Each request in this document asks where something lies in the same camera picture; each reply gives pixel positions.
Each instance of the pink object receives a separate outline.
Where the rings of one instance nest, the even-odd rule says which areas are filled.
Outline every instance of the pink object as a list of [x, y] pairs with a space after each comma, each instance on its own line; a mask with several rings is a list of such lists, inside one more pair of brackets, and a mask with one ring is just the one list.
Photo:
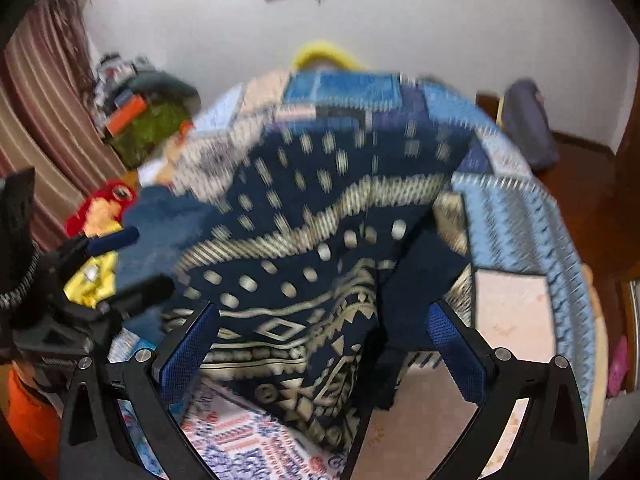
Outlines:
[[629, 370], [628, 355], [626, 353], [626, 336], [620, 338], [609, 367], [607, 381], [607, 397], [615, 397], [622, 389], [622, 381]]

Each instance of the white wall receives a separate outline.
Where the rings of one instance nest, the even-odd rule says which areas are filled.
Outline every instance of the white wall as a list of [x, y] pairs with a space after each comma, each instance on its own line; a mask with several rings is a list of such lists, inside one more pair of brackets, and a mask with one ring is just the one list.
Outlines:
[[323, 39], [471, 97], [532, 76], [553, 129], [613, 150], [638, 76], [638, 42], [609, 0], [87, 0], [84, 16], [100, 53], [146, 54], [205, 105]]

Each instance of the plush toy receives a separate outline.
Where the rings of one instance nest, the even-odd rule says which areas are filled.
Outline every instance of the plush toy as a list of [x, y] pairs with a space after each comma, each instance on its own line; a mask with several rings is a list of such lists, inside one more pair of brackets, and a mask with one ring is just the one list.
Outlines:
[[122, 214], [136, 200], [136, 191], [121, 180], [108, 180], [88, 197], [78, 212], [66, 219], [65, 231], [70, 237], [84, 232], [87, 236], [101, 236], [113, 232]]

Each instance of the striped curtain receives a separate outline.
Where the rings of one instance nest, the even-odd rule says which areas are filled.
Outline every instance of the striped curtain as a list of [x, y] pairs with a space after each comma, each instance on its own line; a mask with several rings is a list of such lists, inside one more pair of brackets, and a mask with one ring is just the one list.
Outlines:
[[36, 169], [32, 232], [48, 250], [84, 197], [125, 168], [94, 128], [78, 0], [37, 0], [0, 57], [0, 176]]

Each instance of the metal bolt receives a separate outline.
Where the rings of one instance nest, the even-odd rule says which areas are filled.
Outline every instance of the metal bolt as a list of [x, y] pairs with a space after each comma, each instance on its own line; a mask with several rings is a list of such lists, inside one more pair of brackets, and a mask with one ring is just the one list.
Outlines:
[[508, 361], [512, 357], [511, 352], [509, 352], [506, 348], [495, 349], [495, 356], [500, 359], [500, 361]]
[[556, 364], [556, 366], [558, 368], [567, 368], [569, 365], [569, 361], [566, 360], [566, 357], [561, 356], [561, 355], [557, 355], [554, 358], [554, 363]]
[[149, 361], [150, 357], [151, 357], [151, 350], [149, 350], [149, 348], [143, 348], [142, 350], [138, 350], [136, 352], [136, 361], [138, 361], [139, 363], [144, 363], [146, 361]]
[[91, 363], [92, 361], [90, 357], [83, 357], [78, 361], [78, 368], [80, 368], [81, 370], [86, 370], [89, 366], [91, 366]]

